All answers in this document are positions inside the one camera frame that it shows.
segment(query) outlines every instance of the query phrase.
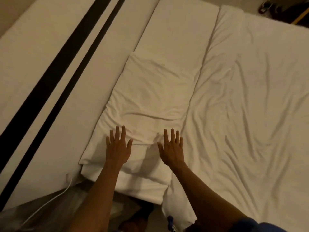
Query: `hand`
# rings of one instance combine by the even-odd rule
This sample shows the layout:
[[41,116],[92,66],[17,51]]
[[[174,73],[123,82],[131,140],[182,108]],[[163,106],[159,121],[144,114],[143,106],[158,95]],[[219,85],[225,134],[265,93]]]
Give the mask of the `hand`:
[[178,164],[184,162],[183,158],[183,138],[179,139],[179,131],[176,132],[171,129],[171,141],[168,141],[168,131],[164,129],[164,148],[160,142],[158,142],[158,148],[160,152],[161,160],[164,164],[170,168],[176,167]]
[[122,126],[121,138],[119,140],[119,127],[116,127],[116,135],[114,138],[113,130],[110,131],[110,137],[106,137],[106,162],[114,164],[115,167],[121,169],[123,164],[128,161],[131,154],[133,139],[128,141],[126,146],[126,128]]

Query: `sleeve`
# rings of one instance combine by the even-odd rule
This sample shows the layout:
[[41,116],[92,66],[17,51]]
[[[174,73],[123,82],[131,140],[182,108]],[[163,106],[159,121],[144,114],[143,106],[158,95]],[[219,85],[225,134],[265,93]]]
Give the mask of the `sleeve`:
[[244,218],[236,222],[228,232],[286,232],[269,223],[257,223],[252,218]]

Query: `white pillow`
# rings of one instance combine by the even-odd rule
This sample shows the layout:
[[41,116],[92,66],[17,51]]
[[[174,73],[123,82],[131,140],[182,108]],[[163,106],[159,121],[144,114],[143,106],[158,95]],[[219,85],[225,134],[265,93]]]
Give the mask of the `white pillow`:
[[163,130],[181,130],[195,82],[172,65],[131,53],[95,127],[80,164],[104,164],[110,129],[126,126],[132,152],[122,171],[169,185],[170,169],[161,161],[157,141]]

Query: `white cable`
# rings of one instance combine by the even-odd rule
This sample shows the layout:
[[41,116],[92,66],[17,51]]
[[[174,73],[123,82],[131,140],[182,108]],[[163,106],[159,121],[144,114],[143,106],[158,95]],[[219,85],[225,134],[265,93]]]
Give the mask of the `white cable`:
[[53,197],[51,200],[49,200],[47,203],[44,203],[38,210],[36,210],[31,216],[29,216],[22,224],[21,224],[21,226],[19,227],[19,229],[21,229],[21,227],[23,226],[23,225],[25,225],[38,211],[40,211],[45,205],[47,205],[48,203],[50,203],[51,201],[53,201],[54,199],[56,199],[57,197],[59,197],[60,195],[62,195],[62,194],[64,194],[67,190],[68,190],[68,188],[71,186],[71,184],[72,184],[72,178],[71,178],[71,180],[70,180],[70,183],[69,183],[69,185],[68,185],[68,187],[62,192],[62,193],[60,193],[59,195],[56,195],[55,197]]

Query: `person's left hand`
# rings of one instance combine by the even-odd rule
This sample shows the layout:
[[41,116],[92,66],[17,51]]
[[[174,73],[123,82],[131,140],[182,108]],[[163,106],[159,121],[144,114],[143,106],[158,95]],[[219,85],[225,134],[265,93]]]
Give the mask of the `person's left hand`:
[[119,136],[119,127],[117,126],[115,138],[113,130],[110,131],[110,137],[106,137],[106,163],[114,164],[120,170],[130,157],[133,139],[130,139],[126,145],[125,126],[122,126],[120,139]]

